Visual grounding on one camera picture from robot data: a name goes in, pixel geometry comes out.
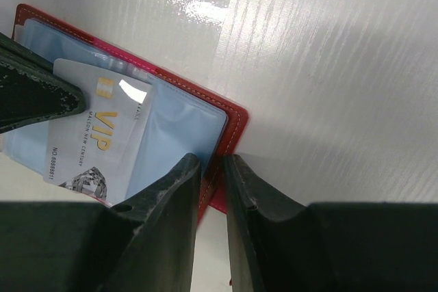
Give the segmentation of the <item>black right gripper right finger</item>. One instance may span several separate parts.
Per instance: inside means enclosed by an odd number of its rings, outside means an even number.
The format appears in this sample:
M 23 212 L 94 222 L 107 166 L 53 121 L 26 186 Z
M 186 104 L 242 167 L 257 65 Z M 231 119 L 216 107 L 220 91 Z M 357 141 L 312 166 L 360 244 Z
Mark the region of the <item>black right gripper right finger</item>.
M 224 158 L 234 291 L 436 291 L 435 203 L 304 206 Z

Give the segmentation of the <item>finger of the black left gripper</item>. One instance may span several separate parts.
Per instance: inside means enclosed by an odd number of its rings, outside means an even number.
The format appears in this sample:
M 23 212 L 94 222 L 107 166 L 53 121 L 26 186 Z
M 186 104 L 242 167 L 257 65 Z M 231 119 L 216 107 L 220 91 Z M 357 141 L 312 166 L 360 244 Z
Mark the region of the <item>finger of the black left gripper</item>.
M 53 64 L 1 34 L 1 132 L 86 110 L 83 92 L 53 74 Z

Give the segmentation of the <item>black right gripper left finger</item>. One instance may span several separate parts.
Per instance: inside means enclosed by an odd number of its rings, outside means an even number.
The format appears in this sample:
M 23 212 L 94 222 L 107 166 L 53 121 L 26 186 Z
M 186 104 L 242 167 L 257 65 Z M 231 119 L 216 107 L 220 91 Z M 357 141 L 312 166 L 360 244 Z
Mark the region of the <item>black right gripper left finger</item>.
M 188 153 L 113 207 L 2 202 L 2 291 L 189 291 L 201 163 Z

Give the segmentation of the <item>silver VIP card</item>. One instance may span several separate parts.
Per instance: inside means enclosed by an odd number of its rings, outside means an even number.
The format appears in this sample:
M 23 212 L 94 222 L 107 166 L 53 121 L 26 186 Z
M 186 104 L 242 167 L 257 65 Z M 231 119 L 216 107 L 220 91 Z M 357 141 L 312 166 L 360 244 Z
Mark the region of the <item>silver VIP card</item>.
M 108 205 L 122 202 L 151 110 L 151 84 L 67 59 L 54 73 L 79 87 L 86 110 L 49 122 L 44 181 Z

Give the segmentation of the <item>red leather card holder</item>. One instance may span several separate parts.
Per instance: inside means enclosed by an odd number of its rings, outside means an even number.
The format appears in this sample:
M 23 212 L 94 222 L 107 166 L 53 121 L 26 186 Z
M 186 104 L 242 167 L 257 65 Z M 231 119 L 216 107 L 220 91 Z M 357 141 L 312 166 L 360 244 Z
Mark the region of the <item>red leather card holder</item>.
M 198 209 L 227 209 L 221 160 L 234 152 L 248 123 L 238 104 L 27 4 L 16 8 L 12 37 L 49 62 L 98 66 L 150 83 L 155 90 L 129 195 L 167 173 L 186 153 L 202 165 Z

